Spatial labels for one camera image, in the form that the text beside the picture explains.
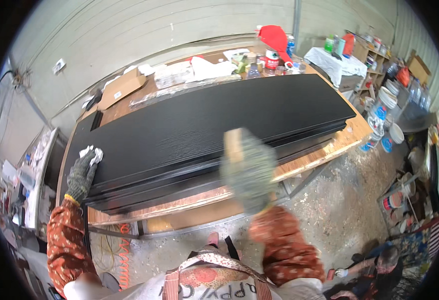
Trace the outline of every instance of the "plastic bag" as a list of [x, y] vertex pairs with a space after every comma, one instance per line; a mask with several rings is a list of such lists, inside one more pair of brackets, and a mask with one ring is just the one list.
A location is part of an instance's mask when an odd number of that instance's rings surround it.
[[347, 33], [343, 36], [343, 39], [346, 41], [343, 48], [343, 56], [350, 58], [353, 53], [353, 47], [355, 46], [355, 35]]
[[396, 78], [404, 87], [407, 87], [410, 83], [410, 70], [408, 70], [408, 67], [399, 70], [396, 74]]

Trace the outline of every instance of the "workbench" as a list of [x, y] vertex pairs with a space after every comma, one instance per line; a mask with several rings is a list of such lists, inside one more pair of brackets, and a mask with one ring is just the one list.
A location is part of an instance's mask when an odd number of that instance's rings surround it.
[[[203, 57], [205, 60], [211, 63], [217, 63], [219, 59], [226, 59], [223, 55], [223, 51], [219, 50], [215, 52], [203, 53]], [[316, 70], [314, 70], [309, 65], [306, 66], [307, 74], [318, 74], [324, 81], [326, 81], [331, 88], [333, 88], [332, 84], [321, 76]], [[146, 81], [146, 84], [139, 89], [138, 91], [130, 94], [129, 96], [121, 99], [111, 107], [109, 107], [106, 111], [103, 112], [103, 117], [101, 119], [100, 126], [107, 124], [111, 121], [114, 121], [122, 116], [131, 113], [135, 109], [131, 109], [129, 104], [132, 100], [141, 99], [145, 95], [158, 91], [154, 83], [154, 75], [149, 75]], [[355, 111], [356, 116], [346, 120], [346, 128], [344, 130], [338, 131], [335, 133], [335, 137], [333, 141], [323, 147], [322, 149], [316, 150], [310, 154], [302, 156], [298, 159], [292, 160], [283, 165], [279, 165], [275, 170], [275, 182], [281, 182], [287, 178], [296, 176], [302, 172], [312, 170], [332, 159], [335, 159], [344, 153], [346, 153], [350, 149], [354, 149], [356, 146], [361, 143], [366, 142], [369, 138], [372, 130], [369, 125], [365, 121], [365, 119], [358, 113], [358, 111], [348, 102], [348, 100], [343, 97], [343, 95], [338, 92], [343, 100], [348, 103], [348, 105]], [[83, 117], [80, 117], [78, 121], [82, 120], [87, 115], [91, 114], [92, 111], [95, 111], [96, 107], [93, 107], [90, 111], [86, 112]], [[63, 172], [68, 172], [69, 170], [64, 170], [64, 165], [66, 162], [66, 157], [68, 154], [69, 146], [72, 140], [72, 136], [74, 135], [75, 129], [72, 131], [72, 135], [68, 141], [66, 146], [66, 151], [63, 156], [63, 162], [60, 170], [60, 181], [58, 182], [58, 190], [60, 190], [62, 175]], [[220, 187], [217, 189], [213, 189], [210, 191], [206, 191], [191, 197], [183, 198], [176, 201], [171, 201], [165, 204], [160, 204], [153, 207], [148, 207], [136, 211], [132, 211], [130, 213], [125, 214], [117, 214], [117, 215], [108, 215], [106, 213], [102, 213], [101, 211], [95, 210], [91, 207], [88, 207], [87, 210], [87, 221], [89, 225], [98, 226], [98, 225], [111, 225], [111, 224], [119, 224], [119, 223], [130, 223], [139, 220], [146, 220], [152, 218], [158, 218], [162, 216], [166, 216], [173, 213], [183, 212], [199, 207], [204, 207], [208, 205], [216, 204], [216, 206], [220, 205], [219, 202], [231, 199], [233, 194], [228, 190], [227, 187]], [[56, 199], [56, 206], [60, 205], [62, 201], [63, 195], [58, 193]]]

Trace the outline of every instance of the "concrete floor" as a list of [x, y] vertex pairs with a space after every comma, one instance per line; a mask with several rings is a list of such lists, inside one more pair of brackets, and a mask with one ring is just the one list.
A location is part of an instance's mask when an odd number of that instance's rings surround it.
[[[380, 146], [368, 153], [355, 149], [330, 162], [316, 179], [283, 204], [301, 220], [306, 240], [320, 250], [325, 271], [349, 266], [351, 255], [360, 253], [367, 241], [376, 238], [383, 242], [387, 237], [376, 200], [389, 187], [405, 154], [404, 144], [389, 154]], [[131, 240], [129, 285], [145, 282], [160, 272], [177, 267], [191, 251], [205, 244], [211, 231], [219, 232], [220, 238], [229, 235], [236, 248], [242, 251], [242, 261], [262, 271], [263, 246], [248, 239], [249, 221], [246, 217], [191, 233]], [[113, 255], [108, 250], [107, 240]], [[117, 237], [91, 233], [91, 249], [98, 273], [107, 270], [119, 278], [119, 243]]]

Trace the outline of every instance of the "gray glove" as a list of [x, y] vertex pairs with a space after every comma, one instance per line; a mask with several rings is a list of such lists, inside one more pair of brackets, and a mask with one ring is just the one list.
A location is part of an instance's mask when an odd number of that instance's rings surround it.
[[81, 201], [88, 196], [91, 183], [95, 177], [96, 168], [98, 167], [98, 164], [90, 166], [90, 161], [95, 155], [95, 151], [90, 150], [82, 158], [76, 159], [67, 177], [68, 190], [64, 195], [65, 198], [68, 199], [68, 196], [70, 196], [74, 201], [81, 204]]

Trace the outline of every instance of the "cardboard box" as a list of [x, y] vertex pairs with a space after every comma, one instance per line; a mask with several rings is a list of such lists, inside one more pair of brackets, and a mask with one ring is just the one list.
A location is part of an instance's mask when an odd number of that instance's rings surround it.
[[421, 84], [427, 83], [428, 76], [431, 75], [431, 72], [421, 57], [415, 55], [415, 53], [416, 51], [411, 51], [411, 56], [407, 64], [408, 69], [414, 77], [418, 78]]
[[106, 86], [101, 101], [98, 103], [98, 109], [104, 111], [111, 105], [138, 90], [145, 82], [146, 76], [142, 75], [138, 71], [138, 68], [134, 68], [126, 74], [121, 75], [120, 78]]

